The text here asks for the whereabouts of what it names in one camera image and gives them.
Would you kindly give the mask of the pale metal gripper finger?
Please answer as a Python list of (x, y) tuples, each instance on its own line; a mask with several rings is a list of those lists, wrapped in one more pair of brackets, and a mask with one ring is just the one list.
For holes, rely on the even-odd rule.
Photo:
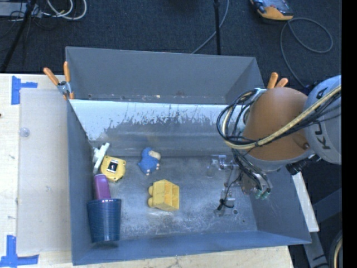
[(211, 155), (210, 164), (207, 166), (206, 174), (215, 175), (216, 171), (234, 170), (238, 165), (233, 161), (227, 161), (226, 155)]
[(219, 204), (214, 210), (216, 216), (230, 216), (234, 214), (236, 199), (232, 196), (230, 190), (222, 189), (220, 193)]

